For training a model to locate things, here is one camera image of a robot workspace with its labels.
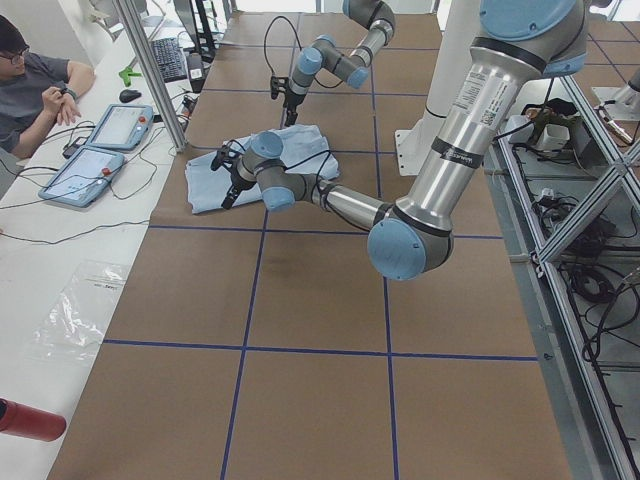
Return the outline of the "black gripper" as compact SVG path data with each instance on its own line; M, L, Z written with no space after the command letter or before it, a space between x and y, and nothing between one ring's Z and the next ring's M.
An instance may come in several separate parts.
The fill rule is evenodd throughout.
M306 97L306 88L288 77L272 75L270 78L271 98L276 100L280 93L284 95L283 108L286 111L284 125L293 126L298 118L297 107L303 103Z
M243 155L243 147L237 150L231 143L227 143L217 150L211 161L210 169L212 171L224 168L230 174L231 186L221 203L223 209L231 209L235 203L235 198L238 198L242 192L251 190L256 185L255 177L244 169Z

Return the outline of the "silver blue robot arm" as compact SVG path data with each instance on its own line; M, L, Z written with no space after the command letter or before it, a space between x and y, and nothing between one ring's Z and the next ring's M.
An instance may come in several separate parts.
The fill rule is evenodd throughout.
M365 230L370 261L386 278L410 280L439 267L453 249L452 211L523 85L583 67L588 10L585 1L482 2L469 71L411 190L395 202L296 173L282 161L281 138L263 131L242 148L224 144L212 160L231 179L223 207L251 188L272 212L306 201Z
M271 98L284 94L285 126L296 123L297 107L301 105L316 75L325 69L348 86L358 89L368 78L374 56L392 40L395 33L395 15L384 1L345 0L343 14L367 30L356 48L346 55L336 48L334 39L321 35L303 48L289 77L270 79Z

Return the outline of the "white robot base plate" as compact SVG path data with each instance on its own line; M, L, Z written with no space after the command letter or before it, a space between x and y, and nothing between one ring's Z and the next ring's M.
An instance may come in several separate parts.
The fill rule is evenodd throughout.
M444 124L445 116L428 107L411 129L394 133L398 170L401 176L416 176L430 152L431 144Z

